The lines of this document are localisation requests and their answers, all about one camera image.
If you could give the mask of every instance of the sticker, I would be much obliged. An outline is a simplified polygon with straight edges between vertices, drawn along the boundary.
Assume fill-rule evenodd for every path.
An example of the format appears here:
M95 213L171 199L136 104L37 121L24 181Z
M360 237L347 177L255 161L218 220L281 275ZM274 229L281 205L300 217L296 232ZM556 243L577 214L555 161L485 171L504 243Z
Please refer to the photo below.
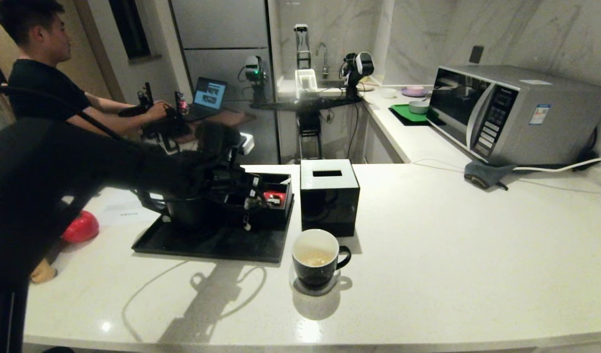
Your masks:
M529 125L542 125L542 122L545 120L549 109L551 108L551 104L539 104L536 106L536 111L534 115L531 117L529 121Z
M547 81L541 80L519 80L520 82L529 83L530 85L552 85L553 83L549 83Z

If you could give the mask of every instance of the refrigerator door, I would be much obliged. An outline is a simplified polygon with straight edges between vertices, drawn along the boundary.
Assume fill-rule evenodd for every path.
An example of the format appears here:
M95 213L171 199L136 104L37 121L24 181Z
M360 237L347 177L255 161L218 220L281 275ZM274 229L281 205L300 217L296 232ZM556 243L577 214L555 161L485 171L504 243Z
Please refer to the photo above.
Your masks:
M184 49L268 46L264 0L172 0Z
M240 165L278 164L278 144L276 143L276 114L272 110L258 110L249 107L249 102L224 102L228 109L243 110L254 114L256 119L237 127L240 132L252 134L255 148L246 156L238 156Z
M260 56L264 71L272 80L268 49L185 50L184 54L192 85L196 86L199 76L225 81L228 83L225 101L251 101L253 99L250 82L240 82L237 79L237 74L244 67L247 56ZM244 71L240 74L240 79L246 80ZM271 82L266 82L265 94L267 101L272 101Z

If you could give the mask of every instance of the man's hand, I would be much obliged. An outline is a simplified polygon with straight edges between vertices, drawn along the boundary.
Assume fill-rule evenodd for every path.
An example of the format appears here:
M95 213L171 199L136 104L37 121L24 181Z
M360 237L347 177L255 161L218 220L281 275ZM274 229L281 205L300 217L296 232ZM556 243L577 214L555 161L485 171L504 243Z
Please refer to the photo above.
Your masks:
M151 122L165 118L166 116L168 116L168 114L166 113L166 107L168 107L168 103L162 101L155 102L155 104L152 107L150 107L150 109L148 109L148 111L145 113L146 120L148 122Z

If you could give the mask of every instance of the mug handle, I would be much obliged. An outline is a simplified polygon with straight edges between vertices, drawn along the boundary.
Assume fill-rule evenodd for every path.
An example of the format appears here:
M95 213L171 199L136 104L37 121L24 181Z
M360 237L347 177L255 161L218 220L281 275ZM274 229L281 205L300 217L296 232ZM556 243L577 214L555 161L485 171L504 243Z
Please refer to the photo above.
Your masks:
M336 270L339 270L342 267L346 266L346 264L348 264L348 262L351 260L351 250L348 248L348 246L340 246L338 255L340 255L343 252L346 253L346 257L338 263L338 265L336 266Z

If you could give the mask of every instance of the window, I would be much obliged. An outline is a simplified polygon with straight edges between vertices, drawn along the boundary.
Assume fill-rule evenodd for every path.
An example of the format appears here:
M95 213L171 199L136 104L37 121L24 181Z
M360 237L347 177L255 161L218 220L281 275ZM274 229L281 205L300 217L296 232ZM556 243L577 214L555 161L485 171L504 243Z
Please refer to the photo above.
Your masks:
M150 47L135 0L109 0L124 49L130 60L150 56Z

